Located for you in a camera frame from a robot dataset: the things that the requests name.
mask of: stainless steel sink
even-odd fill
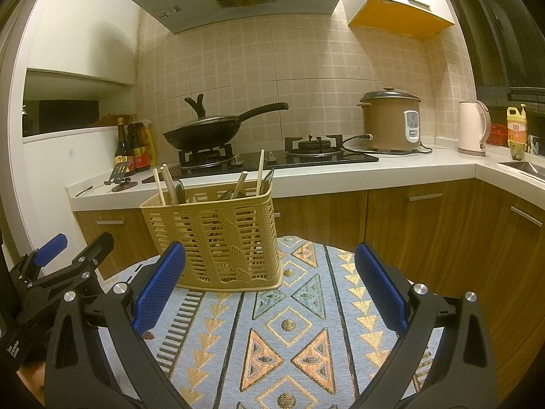
[[[534,163],[529,163],[528,161],[506,161],[505,163],[498,164],[516,169],[519,172],[545,182],[545,168]]]

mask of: black frying pan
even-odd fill
[[[163,135],[176,149],[186,151],[212,149],[224,145],[236,135],[243,121],[266,112],[290,108],[288,103],[273,103],[256,107],[239,116],[207,117],[202,105],[203,94],[199,94],[197,101],[191,98],[185,100],[195,110],[198,119],[182,124]]]

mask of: power cord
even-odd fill
[[[350,137],[350,138],[347,138],[346,140],[344,140],[342,142],[342,148],[347,151],[347,152],[351,152],[353,154],[377,154],[377,155],[391,155],[391,156],[398,156],[398,157],[405,157],[405,156],[408,156],[408,155],[417,155],[417,154],[431,154],[433,152],[433,149],[432,148],[429,148],[429,147],[426,147],[422,144],[422,140],[420,141],[420,147],[424,148],[424,149],[427,149],[426,151],[422,151],[422,150],[408,150],[408,151],[396,151],[396,150],[392,150],[392,151],[380,151],[380,150],[354,150],[354,149],[348,149],[347,147],[344,146],[344,143],[347,143],[349,142],[350,140],[354,140],[355,138],[367,138],[369,136],[369,134],[366,134],[366,135],[356,135],[355,137]]]

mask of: kettle base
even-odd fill
[[[458,152],[460,152],[461,154],[466,154],[466,155],[486,157],[486,150],[467,150],[467,149],[458,148]]]

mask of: plastic basket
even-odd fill
[[[489,145],[494,146],[507,146],[508,145],[508,128],[501,124],[492,123],[490,127],[490,135],[486,142]]]
[[[246,198],[216,201],[236,183],[192,187],[186,198],[197,202],[161,206],[159,194],[140,208],[155,246],[162,254],[171,241],[185,247],[185,269],[178,286],[201,291],[265,291],[282,284],[272,184],[255,196],[247,181]],[[168,192],[165,199],[170,200]]]

